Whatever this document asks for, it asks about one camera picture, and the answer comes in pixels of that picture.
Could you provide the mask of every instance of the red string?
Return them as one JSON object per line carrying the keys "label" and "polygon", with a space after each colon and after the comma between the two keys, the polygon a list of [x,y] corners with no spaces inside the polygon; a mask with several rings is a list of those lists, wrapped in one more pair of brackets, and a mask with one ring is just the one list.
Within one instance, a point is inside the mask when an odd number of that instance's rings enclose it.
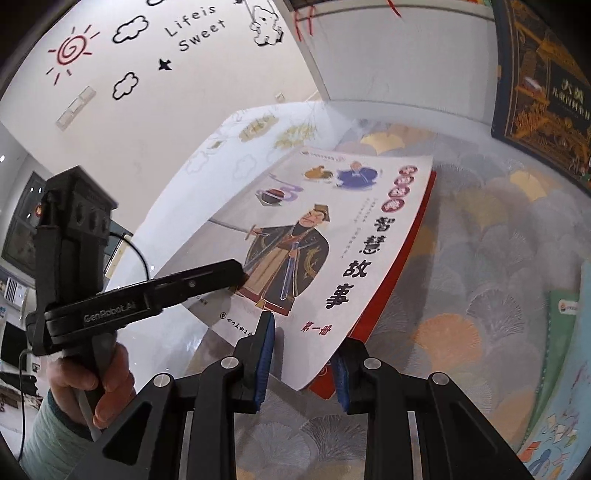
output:
{"label": "red string", "polygon": [[294,11],[294,26],[295,26],[295,33],[297,34],[298,41],[302,41],[303,38],[301,36],[300,26],[298,22],[300,21],[300,12],[298,10]]}
{"label": "red string", "polygon": [[314,36],[314,33],[312,32],[312,17],[314,16],[315,10],[316,7],[314,5],[312,5],[308,10],[308,32],[310,33],[311,37]]}
{"label": "red string", "polygon": [[395,14],[397,14],[400,18],[402,18],[402,15],[400,15],[400,12],[398,10],[396,10],[396,6],[394,5],[394,2],[392,2],[392,0],[388,0],[388,5],[390,6],[390,8],[393,10],[393,12]]}

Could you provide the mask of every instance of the cable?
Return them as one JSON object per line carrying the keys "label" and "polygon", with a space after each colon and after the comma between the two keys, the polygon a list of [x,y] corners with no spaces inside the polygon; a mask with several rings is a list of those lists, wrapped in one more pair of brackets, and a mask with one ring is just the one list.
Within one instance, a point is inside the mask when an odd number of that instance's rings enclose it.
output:
{"label": "cable", "polygon": [[110,232],[109,236],[114,236],[115,238],[118,238],[119,240],[124,241],[126,244],[128,244],[131,248],[134,249],[135,253],[138,254],[138,257],[140,258],[140,260],[144,264],[144,270],[146,272],[146,280],[149,280],[150,279],[150,269],[148,268],[148,263],[146,262],[146,259],[142,255],[142,252],[139,251],[139,249],[131,242],[131,240],[126,239],[123,235]]}
{"label": "cable", "polygon": [[31,350],[25,348],[18,356],[18,386],[21,389],[21,404],[22,404],[22,438],[21,438],[21,451],[18,454],[17,462],[21,461],[22,451],[25,448],[25,394],[22,392],[22,357],[32,353]]}

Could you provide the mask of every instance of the air conditioner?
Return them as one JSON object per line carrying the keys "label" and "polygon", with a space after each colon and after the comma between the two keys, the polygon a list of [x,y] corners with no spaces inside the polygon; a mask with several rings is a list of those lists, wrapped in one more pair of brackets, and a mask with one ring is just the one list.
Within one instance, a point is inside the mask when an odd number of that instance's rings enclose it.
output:
{"label": "air conditioner", "polygon": [[4,298],[7,299],[13,305],[16,305],[20,310],[22,308],[22,302],[25,300],[27,293],[27,287],[17,282],[11,277],[8,277],[6,283],[6,289],[4,290]]}

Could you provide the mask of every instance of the screw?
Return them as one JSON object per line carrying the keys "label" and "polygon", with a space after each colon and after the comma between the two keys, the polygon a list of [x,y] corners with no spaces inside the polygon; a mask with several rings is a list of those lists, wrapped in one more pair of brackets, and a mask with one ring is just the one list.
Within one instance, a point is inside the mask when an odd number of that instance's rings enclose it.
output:
{"label": "screw", "polygon": [[449,377],[441,372],[434,373],[432,379],[437,385],[447,385],[449,383]]}
{"label": "screw", "polygon": [[230,370],[231,368],[237,367],[240,362],[238,358],[233,356],[227,356],[224,360],[222,360],[222,368]]}
{"label": "screw", "polygon": [[382,362],[380,362],[377,358],[366,358],[363,361],[363,365],[368,370],[377,370],[382,366]]}
{"label": "screw", "polygon": [[154,385],[158,388],[166,387],[170,383],[170,377],[167,374],[160,374],[154,378]]}

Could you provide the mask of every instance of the human hand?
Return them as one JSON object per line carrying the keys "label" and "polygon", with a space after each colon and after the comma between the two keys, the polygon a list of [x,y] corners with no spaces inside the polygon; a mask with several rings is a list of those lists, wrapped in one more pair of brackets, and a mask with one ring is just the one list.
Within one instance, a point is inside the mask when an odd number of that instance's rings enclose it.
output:
{"label": "human hand", "polygon": [[[85,425],[86,422],[78,406],[78,400],[73,388],[77,390],[94,390],[99,380],[83,366],[67,358],[60,358],[49,363],[47,367],[53,397],[60,409],[76,423]],[[129,371],[129,356],[127,349],[117,344],[111,365],[105,372],[102,384],[105,395],[96,405],[92,419],[98,429],[107,428],[127,404],[135,397],[135,379]]]}

